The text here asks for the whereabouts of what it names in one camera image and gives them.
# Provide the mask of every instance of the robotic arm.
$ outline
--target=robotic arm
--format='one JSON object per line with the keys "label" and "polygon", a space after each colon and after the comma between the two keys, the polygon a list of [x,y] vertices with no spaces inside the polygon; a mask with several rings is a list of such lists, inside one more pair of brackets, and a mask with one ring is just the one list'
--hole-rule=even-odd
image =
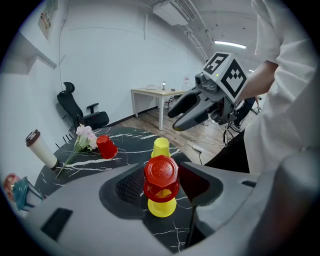
{"label": "robotic arm", "polygon": [[218,52],[195,76],[195,87],[185,92],[169,110],[170,118],[180,116],[173,124],[176,131],[185,131],[211,119],[223,125],[236,119],[233,111],[247,76],[234,54]]}

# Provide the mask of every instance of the white shirt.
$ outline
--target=white shirt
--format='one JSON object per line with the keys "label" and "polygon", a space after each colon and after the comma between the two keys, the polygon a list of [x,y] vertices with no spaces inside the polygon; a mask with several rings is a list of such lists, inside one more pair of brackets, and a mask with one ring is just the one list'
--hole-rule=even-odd
{"label": "white shirt", "polygon": [[244,145],[250,173],[275,170],[281,160],[308,146],[290,111],[313,78],[318,55],[291,11],[278,0],[252,0],[257,12],[255,54],[278,64],[263,110],[245,129]]}

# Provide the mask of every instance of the stacked cups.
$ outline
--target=stacked cups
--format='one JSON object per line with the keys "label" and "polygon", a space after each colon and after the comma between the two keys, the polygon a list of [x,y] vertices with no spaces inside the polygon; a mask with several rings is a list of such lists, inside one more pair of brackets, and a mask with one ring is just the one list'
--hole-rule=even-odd
{"label": "stacked cups", "polygon": [[157,138],[151,159],[144,168],[144,194],[148,197],[149,211],[157,217],[168,217],[176,209],[175,196],[179,191],[178,165],[169,157],[169,142]]}

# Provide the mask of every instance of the white cylinder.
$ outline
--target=white cylinder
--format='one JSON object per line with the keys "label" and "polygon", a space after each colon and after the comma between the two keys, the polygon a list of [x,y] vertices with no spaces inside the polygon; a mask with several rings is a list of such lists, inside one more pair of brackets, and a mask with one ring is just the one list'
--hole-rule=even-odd
{"label": "white cylinder", "polygon": [[40,132],[35,130],[26,139],[27,146],[31,151],[50,169],[55,169],[59,163],[56,156],[50,151]]}

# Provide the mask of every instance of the yellow cup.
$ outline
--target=yellow cup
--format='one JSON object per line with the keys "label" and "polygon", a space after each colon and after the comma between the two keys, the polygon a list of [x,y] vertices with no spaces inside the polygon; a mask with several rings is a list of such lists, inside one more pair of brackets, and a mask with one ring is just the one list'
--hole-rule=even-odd
{"label": "yellow cup", "polygon": [[176,206],[177,201],[175,198],[172,198],[168,202],[154,202],[148,199],[148,208],[150,213],[160,218],[165,218],[173,214]]}
{"label": "yellow cup", "polygon": [[154,158],[161,155],[171,157],[170,143],[166,138],[157,138],[153,143],[151,157]]}
{"label": "yellow cup", "polygon": [[[153,143],[153,151],[151,153],[151,157],[154,158],[161,155],[171,157],[170,143],[166,138],[157,138]],[[172,198],[168,202],[155,202],[148,199],[148,208],[150,213],[160,218],[165,218],[173,214],[176,206],[177,201],[175,198]]]}

